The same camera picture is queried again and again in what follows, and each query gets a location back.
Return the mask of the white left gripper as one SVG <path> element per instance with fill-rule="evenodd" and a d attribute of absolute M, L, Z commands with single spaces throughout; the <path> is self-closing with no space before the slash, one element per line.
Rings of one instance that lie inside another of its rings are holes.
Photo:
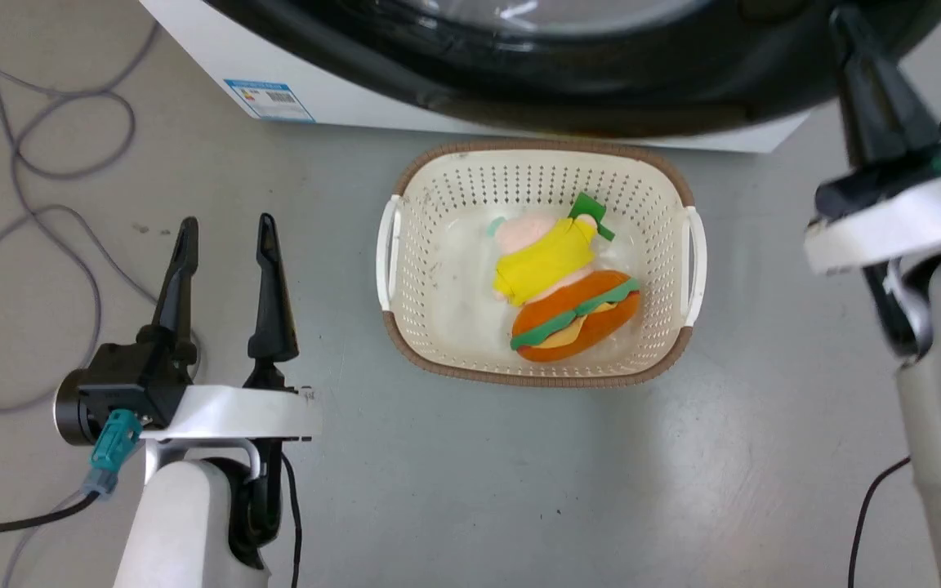
<path fill-rule="evenodd" d="M 176 235 L 152 321 L 139 343 L 164 344 L 172 361 L 198 360 L 191 331 L 191 280 L 198 268 L 198 221 L 187 216 Z M 182 395 L 168 425 L 142 431 L 143 440 L 313 439 L 323 432 L 323 409 L 311 390 L 287 390 L 280 363 L 297 358 L 295 321 L 283 267 L 276 220 L 261 213 L 256 241 L 261 268 L 256 323 L 248 340 L 254 368 L 243 387 L 193 385 Z"/>

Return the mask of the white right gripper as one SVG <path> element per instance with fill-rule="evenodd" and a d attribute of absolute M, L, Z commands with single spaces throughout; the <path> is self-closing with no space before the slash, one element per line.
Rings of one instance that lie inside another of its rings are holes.
<path fill-rule="evenodd" d="M 815 190 L 809 267 L 841 273 L 941 248 L 941 159 L 888 163 L 938 144 L 936 120 L 859 7 L 834 7 L 829 33 L 848 161 L 863 168 Z"/>

